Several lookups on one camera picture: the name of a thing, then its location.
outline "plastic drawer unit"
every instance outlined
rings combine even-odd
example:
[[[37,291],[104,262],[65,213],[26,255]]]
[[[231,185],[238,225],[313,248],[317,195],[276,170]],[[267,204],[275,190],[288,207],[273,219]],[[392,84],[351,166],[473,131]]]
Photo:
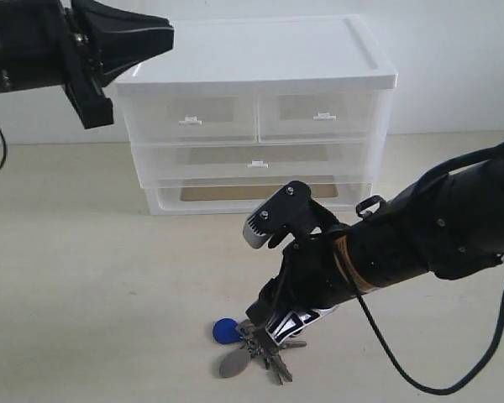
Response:
[[[251,212],[292,180],[335,211],[371,194],[397,73],[359,16],[173,24],[117,80],[153,214]]]

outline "beige floor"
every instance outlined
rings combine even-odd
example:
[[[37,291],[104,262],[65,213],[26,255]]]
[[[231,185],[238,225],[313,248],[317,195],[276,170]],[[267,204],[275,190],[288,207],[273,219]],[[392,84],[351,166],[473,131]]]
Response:
[[[502,134],[396,136],[375,191],[393,197],[428,167]],[[243,216],[150,217],[126,144],[13,147],[0,175],[0,402],[430,402],[397,375],[354,303],[286,354],[295,382],[259,365],[213,369],[213,320],[242,318],[280,251],[254,251]],[[504,268],[431,275],[375,293],[371,309],[421,381],[457,380],[486,348]],[[445,401],[504,403],[504,341]]]

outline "white wall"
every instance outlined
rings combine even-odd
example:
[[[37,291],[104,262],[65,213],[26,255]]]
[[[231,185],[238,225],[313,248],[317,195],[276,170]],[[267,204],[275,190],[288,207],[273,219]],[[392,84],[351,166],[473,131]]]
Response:
[[[504,130],[504,0],[104,3],[170,19],[361,13],[400,72],[391,133]],[[119,112],[115,126],[83,131],[59,89],[0,96],[0,121],[11,143],[127,139]]]

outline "transparent drawer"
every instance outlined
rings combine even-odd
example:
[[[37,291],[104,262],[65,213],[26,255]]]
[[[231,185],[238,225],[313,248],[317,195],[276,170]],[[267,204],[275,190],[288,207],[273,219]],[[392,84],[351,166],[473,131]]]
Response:
[[[124,97],[132,144],[252,144],[256,141],[253,97]]]
[[[389,117],[388,92],[260,97],[261,142],[366,139]]]
[[[314,200],[336,212],[353,211],[371,194],[370,183],[313,183],[311,176],[303,177],[312,188]],[[265,199],[290,180],[273,186],[184,187],[146,190],[153,215],[251,213]]]
[[[273,183],[269,178],[303,175],[339,175],[343,182],[366,182],[380,162],[372,150],[367,143],[132,147],[144,189],[182,186],[182,180],[200,186],[223,186],[224,181],[234,186],[269,185]]]

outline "white lid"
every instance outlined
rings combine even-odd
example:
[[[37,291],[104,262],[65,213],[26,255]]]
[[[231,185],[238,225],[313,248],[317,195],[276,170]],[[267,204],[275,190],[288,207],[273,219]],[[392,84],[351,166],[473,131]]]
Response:
[[[120,92],[239,95],[392,89],[397,73],[356,15],[177,21],[174,49]]]

